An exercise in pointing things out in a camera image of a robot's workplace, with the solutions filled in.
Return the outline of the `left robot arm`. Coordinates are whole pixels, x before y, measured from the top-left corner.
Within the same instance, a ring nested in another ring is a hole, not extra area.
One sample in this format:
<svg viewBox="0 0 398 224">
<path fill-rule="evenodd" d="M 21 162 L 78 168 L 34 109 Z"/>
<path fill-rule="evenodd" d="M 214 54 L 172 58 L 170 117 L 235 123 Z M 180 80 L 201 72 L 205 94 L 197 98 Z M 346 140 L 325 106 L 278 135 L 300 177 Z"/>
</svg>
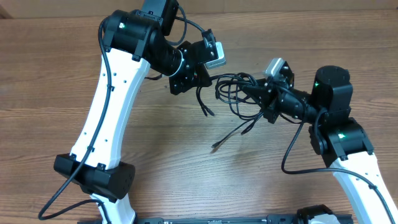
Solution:
<svg viewBox="0 0 398 224">
<path fill-rule="evenodd" d="M 101 73 L 85 125 L 54 169 L 78 184 L 101 214 L 101 223 L 133 223 L 128 192 L 135 175 L 121 161 L 121 145 L 137 92 L 155 70 L 169 78 L 173 95 L 211 85 L 208 71 L 225 64 L 221 42 L 202 30 L 198 42 L 167 40 L 175 20 L 186 21 L 177 1 L 145 1 L 140 10 L 114 11 L 98 30 Z"/>
</svg>

